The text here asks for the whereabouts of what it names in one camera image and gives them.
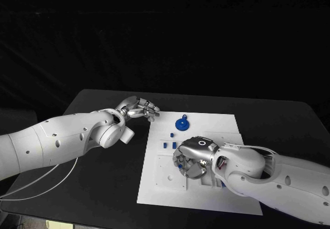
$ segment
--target white cable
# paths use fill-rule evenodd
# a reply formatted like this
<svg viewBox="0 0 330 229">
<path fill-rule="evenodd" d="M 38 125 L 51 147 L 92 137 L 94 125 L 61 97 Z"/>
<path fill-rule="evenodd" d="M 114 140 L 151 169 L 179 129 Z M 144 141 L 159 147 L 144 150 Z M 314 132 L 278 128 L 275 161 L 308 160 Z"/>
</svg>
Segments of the white cable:
<svg viewBox="0 0 330 229">
<path fill-rule="evenodd" d="M 231 144 L 228 143 L 231 146 L 239 146 L 239 147 L 248 147 L 248 148 L 255 148 L 255 149 L 262 149 L 265 151 L 268 151 L 272 154 L 278 154 L 275 151 L 272 151 L 271 149 L 261 147 L 261 146 L 245 146 L 245 145 L 236 145 L 236 144 Z"/>
<path fill-rule="evenodd" d="M 17 190 L 15 190 L 13 192 L 9 192 L 7 194 L 2 195 L 0 198 L 9 196 L 10 194 L 13 194 L 15 192 L 23 190 L 26 187 L 29 187 L 30 185 L 33 185 L 58 167 L 59 165 L 56 165 L 51 170 L 49 172 L 42 176 L 39 177 L 33 182 L 30 182 L 27 185 L 25 185 L 22 188 L 19 188 Z"/>
<path fill-rule="evenodd" d="M 69 174 L 71 174 L 71 172 L 72 172 L 72 170 L 74 170 L 74 168 L 75 168 L 75 164 L 74 164 L 72 169 L 71 169 L 71 171 L 69 171 L 66 177 L 64 178 L 64 180 L 62 180 L 62 181 L 61 181 L 61 182 L 59 182 L 46 192 L 49 192 L 51 190 L 53 190 L 53 189 L 61 185 L 61 183 L 65 181 L 65 179 L 68 178 L 68 176 L 69 176 Z M 39 195 L 36 195 L 36 196 L 33 196 L 33 197 L 25 198 L 25 199 L 0 199 L 0 201 L 19 201 L 19 200 L 32 199 L 32 198 L 35 198 L 35 197 L 43 195 L 46 192 L 40 193 Z"/>
</svg>

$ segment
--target white board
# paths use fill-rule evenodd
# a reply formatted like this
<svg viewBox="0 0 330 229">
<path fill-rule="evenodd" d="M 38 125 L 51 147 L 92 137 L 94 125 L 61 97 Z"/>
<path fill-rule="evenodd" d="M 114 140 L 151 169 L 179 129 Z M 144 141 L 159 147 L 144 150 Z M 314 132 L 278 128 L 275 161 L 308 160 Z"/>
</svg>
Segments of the white board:
<svg viewBox="0 0 330 229">
<path fill-rule="evenodd" d="M 190 128 L 179 131 L 174 124 L 185 114 Z M 186 179 L 180 174 L 172 162 L 176 151 L 172 143 L 179 146 L 193 136 L 203 136 L 219 145 L 223 142 L 244 144 L 232 114 L 160 112 L 160 117 L 150 124 L 137 203 L 262 215 L 260 202 L 222 187 L 212 171 L 199 180 Z"/>
</svg>

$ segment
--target silver robot hand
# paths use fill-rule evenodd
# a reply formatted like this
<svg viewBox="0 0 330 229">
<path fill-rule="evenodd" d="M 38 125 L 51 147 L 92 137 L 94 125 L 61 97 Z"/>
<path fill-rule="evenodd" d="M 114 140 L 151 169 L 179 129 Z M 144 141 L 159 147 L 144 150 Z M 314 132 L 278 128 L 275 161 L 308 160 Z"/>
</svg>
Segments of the silver robot hand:
<svg viewBox="0 0 330 229">
<path fill-rule="evenodd" d="M 206 175 L 206 167 L 212 165 L 218 149 L 213 141 L 199 136 L 182 143 L 173 154 L 173 163 L 183 176 L 195 180 Z"/>
<path fill-rule="evenodd" d="M 147 117 L 149 121 L 154 121 L 154 117 L 159 117 L 160 108 L 146 99 L 137 98 L 136 96 L 128 97 L 123 100 L 117 106 L 117 110 L 125 117 L 125 121 L 131 118 L 141 116 Z"/>
</svg>

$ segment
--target blue object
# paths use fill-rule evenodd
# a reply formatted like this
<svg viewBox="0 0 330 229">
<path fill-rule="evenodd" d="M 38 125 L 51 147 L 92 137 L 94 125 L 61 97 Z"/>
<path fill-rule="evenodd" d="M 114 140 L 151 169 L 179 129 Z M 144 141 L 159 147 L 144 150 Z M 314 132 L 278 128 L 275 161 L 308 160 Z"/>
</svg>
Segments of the blue object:
<svg viewBox="0 0 330 229">
<path fill-rule="evenodd" d="M 189 129 L 187 115 L 183 115 L 182 118 L 176 121 L 176 128 L 180 131 L 185 131 Z"/>
</svg>

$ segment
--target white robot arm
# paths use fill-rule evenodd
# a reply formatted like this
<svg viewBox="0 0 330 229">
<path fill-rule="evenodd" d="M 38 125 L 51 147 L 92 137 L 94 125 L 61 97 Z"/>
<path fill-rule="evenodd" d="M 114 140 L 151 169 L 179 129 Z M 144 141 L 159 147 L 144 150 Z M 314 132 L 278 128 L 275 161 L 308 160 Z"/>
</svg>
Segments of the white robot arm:
<svg viewBox="0 0 330 229">
<path fill-rule="evenodd" d="M 174 166 L 190 179 L 213 172 L 239 196 L 311 223 L 330 225 L 330 168 L 268 149 L 272 154 L 261 155 L 252 147 L 265 149 L 229 143 L 218 146 L 211 139 L 193 137 L 173 154 Z"/>
<path fill-rule="evenodd" d="M 134 132 L 125 126 L 131 118 L 154 121 L 159 107 L 136 96 L 115 109 L 53 117 L 25 130 L 0 136 L 0 180 L 40 167 L 65 163 L 94 147 L 128 143 Z"/>
</svg>

